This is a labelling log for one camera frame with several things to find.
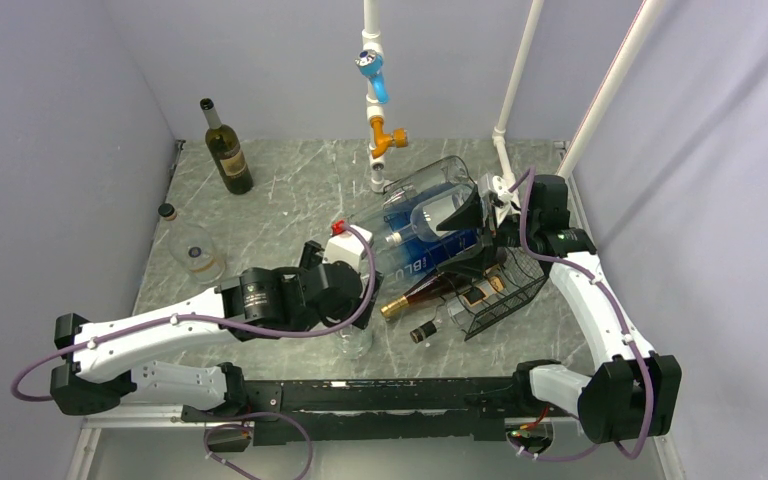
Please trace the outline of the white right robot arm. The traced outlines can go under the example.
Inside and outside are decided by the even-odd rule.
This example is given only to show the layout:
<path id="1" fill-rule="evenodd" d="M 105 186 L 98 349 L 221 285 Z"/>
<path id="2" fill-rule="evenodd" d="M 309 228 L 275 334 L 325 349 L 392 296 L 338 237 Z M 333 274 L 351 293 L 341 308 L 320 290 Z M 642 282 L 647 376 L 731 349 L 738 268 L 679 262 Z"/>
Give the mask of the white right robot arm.
<path id="1" fill-rule="evenodd" d="M 501 248 L 536 260 L 569 305 L 595 371 L 578 374 L 556 361 L 518 366 L 511 388 L 517 411 L 534 415 L 547 404 L 575 416 L 595 444 L 667 434 L 682 369 L 660 355 L 621 306 L 587 232 L 570 224 L 566 181 L 529 173 L 508 184 L 486 175 L 463 205 L 439 224 L 443 231 L 478 231 L 475 245 L 443 262 L 444 272 L 477 278 Z"/>

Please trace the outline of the dark green wine bottle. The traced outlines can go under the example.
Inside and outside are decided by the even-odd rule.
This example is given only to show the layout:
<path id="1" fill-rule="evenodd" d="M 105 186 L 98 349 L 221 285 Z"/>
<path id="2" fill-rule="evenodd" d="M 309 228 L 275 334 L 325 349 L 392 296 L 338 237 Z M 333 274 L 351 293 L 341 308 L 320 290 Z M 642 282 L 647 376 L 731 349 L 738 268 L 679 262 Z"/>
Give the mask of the dark green wine bottle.
<path id="1" fill-rule="evenodd" d="M 236 132 L 220 119 L 210 98 L 201 99 L 199 105 L 208 125 L 205 144 L 226 189 L 234 195 L 247 193 L 254 180 Z"/>

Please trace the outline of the clear bottle dark label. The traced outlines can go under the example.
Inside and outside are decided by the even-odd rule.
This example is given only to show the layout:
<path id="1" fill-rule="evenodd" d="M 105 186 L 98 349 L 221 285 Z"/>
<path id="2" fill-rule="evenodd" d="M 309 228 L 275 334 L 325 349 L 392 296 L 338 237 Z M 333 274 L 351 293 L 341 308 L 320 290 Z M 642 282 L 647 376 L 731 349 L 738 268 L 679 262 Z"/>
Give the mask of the clear bottle dark label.
<path id="1" fill-rule="evenodd" d="M 354 325 L 347 326 L 334 334 L 334 341 L 340 354 L 350 360 L 365 355 L 371 348 L 374 332 L 371 328 L 361 329 Z"/>

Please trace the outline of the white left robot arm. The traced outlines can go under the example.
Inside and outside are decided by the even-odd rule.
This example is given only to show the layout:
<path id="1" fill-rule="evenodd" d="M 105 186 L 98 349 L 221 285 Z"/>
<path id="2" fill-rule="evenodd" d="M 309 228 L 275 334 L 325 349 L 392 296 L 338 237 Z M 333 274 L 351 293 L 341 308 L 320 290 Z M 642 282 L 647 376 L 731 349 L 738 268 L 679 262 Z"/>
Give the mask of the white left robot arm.
<path id="1" fill-rule="evenodd" d="M 186 367 L 160 361 L 176 349 L 214 343 L 311 338 L 365 328 L 377 285 L 375 257 L 363 238 L 309 242 L 295 267 L 250 268 L 172 306 L 130 318 L 56 321 L 63 364 L 51 372 L 59 410 L 88 416 L 124 403 L 172 403 L 232 420 L 251 409 L 241 368 L 230 362 Z"/>

